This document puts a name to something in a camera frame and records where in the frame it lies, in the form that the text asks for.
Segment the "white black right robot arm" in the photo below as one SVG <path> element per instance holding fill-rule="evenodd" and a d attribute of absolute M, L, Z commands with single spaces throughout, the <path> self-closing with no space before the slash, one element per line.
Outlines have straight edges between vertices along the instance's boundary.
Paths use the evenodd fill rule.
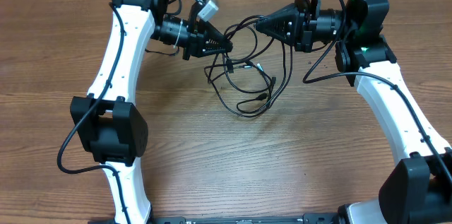
<path fill-rule="evenodd" d="M 370 201 L 336 213 L 306 213 L 303 223 L 448 223 L 451 221 L 451 145 L 429 123 L 406 86 L 381 34 L 388 0 L 295 0 L 258 20 L 256 29 L 311 52 L 315 42 L 335 51 L 337 76 L 366 100 L 390 145 L 395 168 Z"/>

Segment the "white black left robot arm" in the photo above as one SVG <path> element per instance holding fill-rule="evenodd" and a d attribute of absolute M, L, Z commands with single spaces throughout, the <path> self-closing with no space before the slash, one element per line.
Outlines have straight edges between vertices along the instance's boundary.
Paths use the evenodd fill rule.
<path fill-rule="evenodd" d="M 170 13 L 170 0 L 111 0 L 112 28 L 102 64 L 86 96 L 71 101 L 73 134 L 104 171 L 114 199 L 115 223 L 149 223 L 141 158 L 148 125 L 136 107 L 138 75 L 148 43 L 180 47 L 183 58 L 232 49 L 212 24 L 216 0 L 194 0 L 189 17 Z"/>

